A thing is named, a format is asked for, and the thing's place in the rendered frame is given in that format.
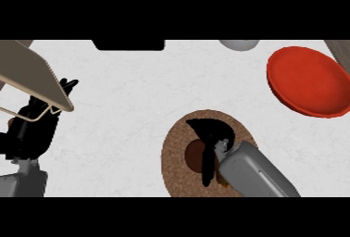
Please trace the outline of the brown round placemat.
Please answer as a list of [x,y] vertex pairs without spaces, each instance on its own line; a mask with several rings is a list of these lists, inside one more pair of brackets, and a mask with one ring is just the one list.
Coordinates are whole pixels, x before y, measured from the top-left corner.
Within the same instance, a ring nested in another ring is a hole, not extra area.
[[187,114],[170,128],[161,149],[161,173],[167,191],[171,197],[241,197],[229,185],[223,184],[220,175],[214,176],[211,185],[202,185],[198,164],[186,163],[184,154],[193,152],[198,145],[189,147],[190,142],[198,143],[198,136],[186,123],[187,119],[218,119],[224,121],[235,131],[235,142],[248,141],[257,145],[252,135],[242,123],[226,113],[215,110],[196,110]]

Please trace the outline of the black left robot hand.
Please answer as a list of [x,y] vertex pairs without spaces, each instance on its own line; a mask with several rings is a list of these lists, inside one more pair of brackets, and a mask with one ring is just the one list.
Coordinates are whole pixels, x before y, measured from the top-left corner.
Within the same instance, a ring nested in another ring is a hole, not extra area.
[[15,117],[9,131],[0,132],[0,155],[6,156],[6,160],[37,159],[46,152],[59,122],[59,109],[31,96],[28,105],[19,110],[22,116],[35,119],[46,109],[47,112],[34,122]]

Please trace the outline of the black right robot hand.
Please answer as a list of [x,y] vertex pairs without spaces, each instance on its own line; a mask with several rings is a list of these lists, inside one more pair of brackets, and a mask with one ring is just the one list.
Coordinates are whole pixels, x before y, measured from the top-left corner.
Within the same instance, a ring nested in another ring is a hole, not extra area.
[[230,125],[215,118],[192,118],[186,123],[204,143],[202,151],[202,185],[210,186],[218,162],[233,147],[235,131]]

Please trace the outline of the grey round object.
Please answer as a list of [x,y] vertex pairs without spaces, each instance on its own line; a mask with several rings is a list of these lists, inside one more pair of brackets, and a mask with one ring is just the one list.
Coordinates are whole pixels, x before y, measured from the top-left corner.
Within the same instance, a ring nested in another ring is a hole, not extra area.
[[258,40],[220,40],[220,43],[233,51],[248,51],[258,44]]

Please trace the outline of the black appliance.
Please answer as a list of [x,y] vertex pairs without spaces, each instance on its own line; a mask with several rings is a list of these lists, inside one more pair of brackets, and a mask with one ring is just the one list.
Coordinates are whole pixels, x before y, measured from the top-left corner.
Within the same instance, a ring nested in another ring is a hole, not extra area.
[[161,51],[164,40],[94,40],[93,44],[103,51]]

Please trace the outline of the brown cupcake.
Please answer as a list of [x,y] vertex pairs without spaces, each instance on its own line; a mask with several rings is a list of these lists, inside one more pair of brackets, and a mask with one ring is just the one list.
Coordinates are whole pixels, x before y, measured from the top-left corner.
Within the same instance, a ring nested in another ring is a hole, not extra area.
[[[202,141],[199,139],[196,139],[189,142],[186,150],[184,150],[186,165],[195,173],[202,172],[202,151],[204,151],[204,148],[205,148],[205,144],[202,143]],[[227,188],[229,184],[218,172],[218,165],[214,165],[214,177],[215,177],[217,183],[224,188]]]

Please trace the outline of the brown wooden panel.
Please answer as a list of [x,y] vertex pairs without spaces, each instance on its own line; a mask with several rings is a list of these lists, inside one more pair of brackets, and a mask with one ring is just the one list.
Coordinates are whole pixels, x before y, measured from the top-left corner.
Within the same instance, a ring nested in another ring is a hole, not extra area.
[[337,62],[350,75],[350,40],[325,40],[325,44]]

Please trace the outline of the beige cabinet door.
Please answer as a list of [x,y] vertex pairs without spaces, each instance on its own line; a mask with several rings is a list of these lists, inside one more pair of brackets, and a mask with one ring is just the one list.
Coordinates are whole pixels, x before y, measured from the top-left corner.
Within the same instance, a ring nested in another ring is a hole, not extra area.
[[47,103],[47,108],[37,118],[28,118],[0,107],[0,111],[15,117],[35,122],[47,111],[57,113],[74,110],[46,60],[16,40],[0,40],[0,81]]

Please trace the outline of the red bowl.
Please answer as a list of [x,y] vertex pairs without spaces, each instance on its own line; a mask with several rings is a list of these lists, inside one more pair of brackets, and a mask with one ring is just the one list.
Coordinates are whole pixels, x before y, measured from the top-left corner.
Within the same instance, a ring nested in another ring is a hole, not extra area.
[[288,46],[267,59],[267,85],[280,103],[316,118],[350,112],[350,74],[317,50]]

